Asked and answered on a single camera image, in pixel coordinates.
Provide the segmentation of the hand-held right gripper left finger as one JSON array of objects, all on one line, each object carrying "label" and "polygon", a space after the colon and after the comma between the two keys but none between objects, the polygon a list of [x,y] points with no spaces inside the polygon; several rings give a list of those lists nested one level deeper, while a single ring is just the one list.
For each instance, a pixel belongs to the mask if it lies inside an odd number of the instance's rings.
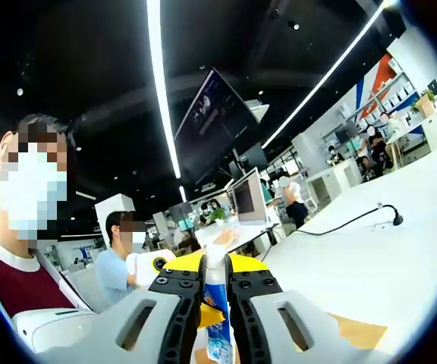
[{"label": "hand-held right gripper left finger", "polygon": [[206,257],[165,266],[148,290],[135,290],[97,315],[69,347],[37,354],[39,363],[189,363],[200,326]]}]

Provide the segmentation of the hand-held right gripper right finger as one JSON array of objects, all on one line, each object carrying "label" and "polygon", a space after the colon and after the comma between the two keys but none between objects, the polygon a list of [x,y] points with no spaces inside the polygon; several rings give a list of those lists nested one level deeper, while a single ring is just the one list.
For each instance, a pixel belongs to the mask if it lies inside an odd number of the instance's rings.
[{"label": "hand-held right gripper right finger", "polygon": [[340,335],[338,321],[295,290],[282,290],[263,262],[225,257],[230,323],[242,363],[387,363]]}]

